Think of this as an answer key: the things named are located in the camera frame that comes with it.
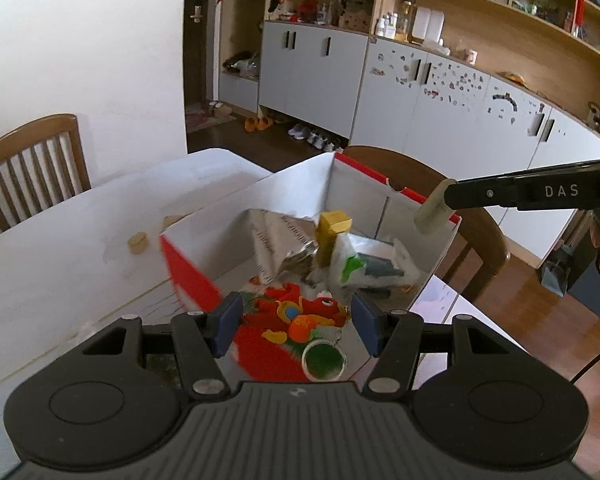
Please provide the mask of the rectangular beige wooden block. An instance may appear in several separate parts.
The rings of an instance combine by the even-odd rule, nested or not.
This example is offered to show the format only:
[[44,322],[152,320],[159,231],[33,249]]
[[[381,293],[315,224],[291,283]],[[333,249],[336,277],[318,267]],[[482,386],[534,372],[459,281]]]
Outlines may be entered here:
[[437,231],[455,214],[445,201],[445,192],[453,184],[456,184],[455,180],[444,179],[414,213],[414,225],[422,235]]

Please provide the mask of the round beige wooden block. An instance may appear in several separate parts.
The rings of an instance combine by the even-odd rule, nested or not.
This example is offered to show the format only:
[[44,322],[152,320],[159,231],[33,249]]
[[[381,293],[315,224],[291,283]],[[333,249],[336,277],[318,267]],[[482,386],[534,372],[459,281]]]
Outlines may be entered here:
[[146,252],[148,246],[148,235],[145,232],[137,232],[128,239],[128,249],[131,255],[137,256]]

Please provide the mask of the small beige wooden block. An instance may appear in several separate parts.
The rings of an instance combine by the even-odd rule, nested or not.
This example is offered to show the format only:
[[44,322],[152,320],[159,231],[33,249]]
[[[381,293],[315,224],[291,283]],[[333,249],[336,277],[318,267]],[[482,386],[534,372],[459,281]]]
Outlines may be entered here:
[[172,216],[166,216],[163,218],[162,228],[165,230],[169,226],[172,226],[172,224],[179,222],[182,219],[183,216],[181,216],[180,214],[172,214]]

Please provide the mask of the orange slippers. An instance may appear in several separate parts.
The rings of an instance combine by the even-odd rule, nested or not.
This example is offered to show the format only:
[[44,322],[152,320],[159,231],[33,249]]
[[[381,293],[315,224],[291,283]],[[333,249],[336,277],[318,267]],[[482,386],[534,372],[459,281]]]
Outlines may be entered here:
[[244,121],[245,132],[264,131],[273,125],[273,119],[268,116],[247,117]]

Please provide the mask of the red cardboard shoe box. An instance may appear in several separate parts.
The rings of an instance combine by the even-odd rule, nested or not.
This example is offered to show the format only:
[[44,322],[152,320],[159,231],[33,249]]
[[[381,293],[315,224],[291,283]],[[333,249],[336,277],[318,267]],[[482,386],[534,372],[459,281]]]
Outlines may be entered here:
[[351,320],[355,292],[409,308],[451,246],[460,218],[419,224],[422,196],[343,155],[272,174],[169,226],[171,281],[190,310],[231,292],[244,304],[230,362],[247,380],[353,378],[368,363]]

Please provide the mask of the wooden slat-back chair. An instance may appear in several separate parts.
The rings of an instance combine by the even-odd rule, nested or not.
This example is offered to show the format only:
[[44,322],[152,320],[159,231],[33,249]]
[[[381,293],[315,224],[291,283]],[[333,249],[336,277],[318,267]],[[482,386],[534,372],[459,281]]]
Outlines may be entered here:
[[90,188],[76,115],[38,118],[0,137],[3,232]]

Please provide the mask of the yellow small carton box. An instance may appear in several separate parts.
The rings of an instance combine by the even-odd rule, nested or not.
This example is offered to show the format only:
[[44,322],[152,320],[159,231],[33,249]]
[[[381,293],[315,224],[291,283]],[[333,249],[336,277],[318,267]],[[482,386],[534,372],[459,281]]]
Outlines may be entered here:
[[342,210],[324,211],[320,214],[315,230],[318,245],[315,262],[319,268],[330,265],[337,236],[349,232],[351,226],[352,219]]

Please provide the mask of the wooden chair beside box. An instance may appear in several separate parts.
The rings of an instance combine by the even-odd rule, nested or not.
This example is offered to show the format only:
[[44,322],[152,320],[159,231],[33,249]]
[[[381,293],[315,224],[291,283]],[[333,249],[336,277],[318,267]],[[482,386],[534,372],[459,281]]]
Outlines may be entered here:
[[[408,188],[424,196],[426,202],[416,214],[416,226],[427,233],[454,212],[444,201],[444,192],[452,181],[422,162],[386,148],[364,145],[349,146],[343,155],[386,177],[394,190]],[[474,302],[505,268],[510,252],[500,227],[484,209],[460,209],[457,212],[460,215],[460,236],[464,238],[465,245],[446,270],[443,281],[449,283],[466,257],[475,252],[481,266],[462,290],[462,296]]]

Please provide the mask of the large white wall cabinet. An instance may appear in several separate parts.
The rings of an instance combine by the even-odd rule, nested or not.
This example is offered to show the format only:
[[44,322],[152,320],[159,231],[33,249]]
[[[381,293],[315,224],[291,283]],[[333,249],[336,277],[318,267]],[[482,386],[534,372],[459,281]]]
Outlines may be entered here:
[[600,0],[215,0],[219,97],[457,180],[600,157]]

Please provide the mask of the white plastic printed bag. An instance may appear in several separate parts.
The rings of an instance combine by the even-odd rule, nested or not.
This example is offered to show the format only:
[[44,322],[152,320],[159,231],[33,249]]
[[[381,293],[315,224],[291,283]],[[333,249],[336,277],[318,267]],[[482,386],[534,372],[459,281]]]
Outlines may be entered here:
[[406,247],[352,233],[338,234],[328,269],[329,284],[339,288],[410,288],[420,276]]

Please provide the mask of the red orange plush toy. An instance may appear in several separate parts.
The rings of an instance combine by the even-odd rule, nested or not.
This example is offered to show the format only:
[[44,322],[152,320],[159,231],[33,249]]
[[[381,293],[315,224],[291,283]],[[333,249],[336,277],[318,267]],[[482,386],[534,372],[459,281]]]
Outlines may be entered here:
[[310,299],[297,284],[284,283],[257,296],[244,322],[261,338],[281,346],[288,341],[306,344],[317,327],[343,328],[349,318],[347,307],[327,292]]

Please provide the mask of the silver foil snack bag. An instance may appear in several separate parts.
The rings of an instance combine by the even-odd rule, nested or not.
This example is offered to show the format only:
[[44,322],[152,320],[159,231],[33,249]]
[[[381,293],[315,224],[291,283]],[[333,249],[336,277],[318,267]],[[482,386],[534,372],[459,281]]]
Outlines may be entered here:
[[272,284],[286,274],[302,280],[311,274],[318,249],[312,219],[249,209],[248,221],[262,284]]

